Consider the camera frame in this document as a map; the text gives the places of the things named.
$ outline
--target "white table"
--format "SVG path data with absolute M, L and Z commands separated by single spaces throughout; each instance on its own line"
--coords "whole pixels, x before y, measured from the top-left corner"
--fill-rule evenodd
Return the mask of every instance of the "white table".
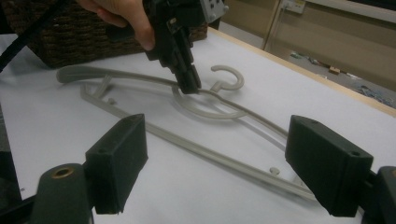
M 4 50 L 14 36 L 0 38 Z M 192 53 L 203 89 L 216 80 L 233 82 L 227 73 L 210 71 L 216 64 L 230 65 L 245 76 L 245 86 L 221 91 L 224 98 L 285 130 L 293 114 L 316 119 L 374 155 L 374 171 L 395 164 L 395 110 L 216 31 L 196 42 Z M 145 54 L 87 64 L 175 80 Z M 95 86 L 98 81 L 62 85 L 55 74 L 24 49 L 0 76 L 0 102 L 22 198 L 35 194 L 38 178 L 48 169 L 83 163 L 85 151 L 119 120 L 80 99 L 82 83 Z M 109 95 L 131 114 L 144 113 L 146 121 L 256 168 L 277 167 L 282 177 L 294 176 L 283 152 L 258 135 L 261 127 L 251 120 L 200 118 L 182 109 L 168 87 L 112 83 Z M 206 102 L 204 96 L 191 97 Z M 148 156 L 124 213 L 95 216 L 95 223 L 360 223 L 360 215 L 330 217 L 318 203 L 254 183 L 151 134 Z

